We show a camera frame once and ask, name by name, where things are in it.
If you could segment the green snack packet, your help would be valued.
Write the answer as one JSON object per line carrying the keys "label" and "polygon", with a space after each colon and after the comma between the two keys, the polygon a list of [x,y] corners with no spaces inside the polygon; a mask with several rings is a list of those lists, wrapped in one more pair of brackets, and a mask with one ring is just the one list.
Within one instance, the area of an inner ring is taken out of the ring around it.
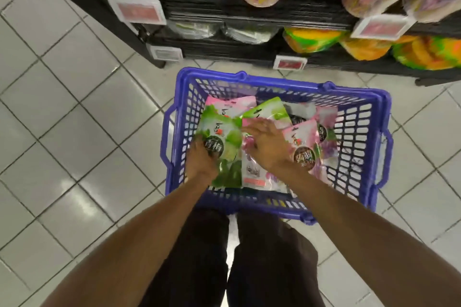
{"label": "green snack packet", "polygon": [[212,181],[212,187],[241,188],[242,134],[237,118],[218,112],[218,106],[205,105],[200,116],[195,135],[202,140],[208,154],[215,157],[218,175]]}
{"label": "green snack packet", "polygon": [[277,129],[292,126],[291,118],[279,97],[267,100],[243,113],[242,126],[247,126],[256,118],[265,118],[274,122]]}

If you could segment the white and black snack packet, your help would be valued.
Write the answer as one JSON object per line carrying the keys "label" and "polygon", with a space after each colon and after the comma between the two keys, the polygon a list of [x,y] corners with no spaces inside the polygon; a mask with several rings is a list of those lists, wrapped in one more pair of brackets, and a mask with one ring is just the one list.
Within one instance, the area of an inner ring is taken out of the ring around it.
{"label": "white and black snack packet", "polygon": [[317,107],[313,102],[283,102],[292,125],[300,124],[315,117]]}

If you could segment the yellow and green snack bag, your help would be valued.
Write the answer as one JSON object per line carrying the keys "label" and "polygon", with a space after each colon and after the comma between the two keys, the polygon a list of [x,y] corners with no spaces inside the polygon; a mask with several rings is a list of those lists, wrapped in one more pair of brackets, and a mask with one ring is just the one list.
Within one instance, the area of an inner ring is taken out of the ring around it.
{"label": "yellow and green snack bag", "polygon": [[364,61],[377,60],[385,56],[393,45],[393,42],[388,40],[351,38],[349,36],[341,38],[339,43],[355,60]]}
{"label": "yellow and green snack bag", "polygon": [[298,54],[321,52],[339,42],[346,31],[285,27],[283,37],[289,47]]}
{"label": "yellow and green snack bag", "polygon": [[397,62],[416,70],[461,69],[461,39],[442,36],[413,36],[394,43],[392,56]]}

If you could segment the person's dark trousers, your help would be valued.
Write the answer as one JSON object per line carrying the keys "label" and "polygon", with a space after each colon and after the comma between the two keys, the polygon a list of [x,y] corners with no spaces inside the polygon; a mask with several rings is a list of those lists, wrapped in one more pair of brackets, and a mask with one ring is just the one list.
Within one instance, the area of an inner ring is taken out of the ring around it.
{"label": "person's dark trousers", "polygon": [[239,245],[226,263],[229,218],[194,209],[139,307],[325,307],[315,247],[276,215],[236,215]]}

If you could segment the pink snack packet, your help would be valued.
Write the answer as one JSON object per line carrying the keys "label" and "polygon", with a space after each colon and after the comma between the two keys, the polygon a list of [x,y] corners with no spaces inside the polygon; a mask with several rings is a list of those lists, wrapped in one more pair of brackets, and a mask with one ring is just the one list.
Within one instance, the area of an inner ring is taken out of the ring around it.
{"label": "pink snack packet", "polygon": [[336,123],[338,113],[337,106],[316,106],[316,114],[314,116],[317,121],[319,133],[332,130]]}
{"label": "pink snack packet", "polygon": [[277,177],[262,168],[245,151],[245,142],[249,139],[243,133],[242,154],[242,186],[258,190],[276,191],[286,193],[286,186],[280,177]]}
{"label": "pink snack packet", "polygon": [[209,96],[205,101],[205,108],[216,114],[236,118],[256,107],[255,96],[244,96],[229,100],[222,100]]}
{"label": "pink snack packet", "polygon": [[317,122],[309,119],[282,131],[290,144],[291,159],[300,164],[311,175],[319,178],[322,171],[320,159],[320,136]]}

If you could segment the black shop shelving unit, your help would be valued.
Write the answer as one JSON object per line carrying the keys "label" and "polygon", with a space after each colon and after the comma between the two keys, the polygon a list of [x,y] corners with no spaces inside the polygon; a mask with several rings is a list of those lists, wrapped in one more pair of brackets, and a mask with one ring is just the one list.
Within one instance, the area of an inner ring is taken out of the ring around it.
{"label": "black shop shelving unit", "polygon": [[[135,35],[116,18],[108,0],[71,0],[94,19],[159,68],[164,61],[154,60],[148,44],[180,48],[192,59],[246,62],[264,67],[274,64],[276,55],[294,55],[281,36],[266,44],[245,45],[223,35],[192,42],[167,30],[138,27]],[[253,7],[244,0],[158,0],[167,20],[226,23],[230,25],[295,26],[314,29],[352,30],[358,19],[349,14],[341,0],[279,0],[272,7]]]}

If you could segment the person's right hand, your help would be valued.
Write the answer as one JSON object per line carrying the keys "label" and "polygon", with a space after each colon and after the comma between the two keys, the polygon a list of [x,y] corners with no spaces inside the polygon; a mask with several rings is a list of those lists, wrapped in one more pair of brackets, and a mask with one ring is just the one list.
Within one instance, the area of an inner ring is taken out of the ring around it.
{"label": "person's right hand", "polygon": [[291,166],[289,144],[281,130],[276,128],[274,142],[255,142],[252,136],[244,135],[249,139],[245,142],[245,151],[262,168],[271,174],[282,177],[283,172]]}

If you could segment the person's right forearm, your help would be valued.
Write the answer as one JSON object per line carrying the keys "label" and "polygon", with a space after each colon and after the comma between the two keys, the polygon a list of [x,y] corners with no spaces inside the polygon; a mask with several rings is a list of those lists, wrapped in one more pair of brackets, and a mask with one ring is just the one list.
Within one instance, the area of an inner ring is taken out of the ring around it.
{"label": "person's right forearm", "polygon": [[311,210],[385,307],[461,307],[461,273],[428,246],[299,164],[282,159],[266,169]]}

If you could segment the person's left forearm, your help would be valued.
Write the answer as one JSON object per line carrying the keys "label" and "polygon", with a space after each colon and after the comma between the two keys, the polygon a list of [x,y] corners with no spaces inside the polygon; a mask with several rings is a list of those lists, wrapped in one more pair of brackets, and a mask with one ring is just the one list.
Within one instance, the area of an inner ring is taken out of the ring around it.
{"label": "person's left forearm", "polygon": [[137,307],[214,175],[200,171],[118,228],[40,307]]}

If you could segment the blue plastic shopping basket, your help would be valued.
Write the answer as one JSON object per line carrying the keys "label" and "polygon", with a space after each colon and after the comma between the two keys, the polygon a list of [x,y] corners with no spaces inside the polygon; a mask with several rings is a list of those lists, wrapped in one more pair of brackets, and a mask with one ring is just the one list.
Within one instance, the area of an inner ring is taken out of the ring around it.
{"label": "blue plastic shopping basket", "polygon": [[378,191],[389,179],[393,149],[388,129],[391,97],[387,91],[197,67],[184,67],[178,72],[174,102],[164,113],[159,155],[167,170],[166,195],[185,181],[185,153],[206,99],[247,95],[254,95],[258,101],[279,97],[287,102],[337,106],[334,128],[339,162],[338,166],[327,167],[328,180],[340,193],[375,211]]}

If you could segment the person's left hand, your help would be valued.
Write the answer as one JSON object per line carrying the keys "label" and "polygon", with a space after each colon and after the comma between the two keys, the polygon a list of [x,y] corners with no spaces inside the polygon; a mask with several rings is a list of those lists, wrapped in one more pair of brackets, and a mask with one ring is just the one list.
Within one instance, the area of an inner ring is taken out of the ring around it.
{"label": "person's left hand", "polygon": [[218,176],[218,158],[209,152],[191,151],[191,144],[186,153],[185,176],[186,182],[200,183],[211,186]]}

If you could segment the white and green snack bag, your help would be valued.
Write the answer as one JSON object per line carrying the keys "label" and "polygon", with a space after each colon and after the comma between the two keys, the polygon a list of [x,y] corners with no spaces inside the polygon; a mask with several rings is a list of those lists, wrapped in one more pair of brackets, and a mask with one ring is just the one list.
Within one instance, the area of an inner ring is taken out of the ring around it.
{"label": "white and green snack bag", "polygon": [[185,39],[200,40],[215,36],[220,30],[220,24],[166,21],[167,27]]}
{"label": "white and green snack bag", "polygon": [[280,31],[280,27],[223,24],[221,30],[225,36],[237,42],[263,44],[269,42]]}

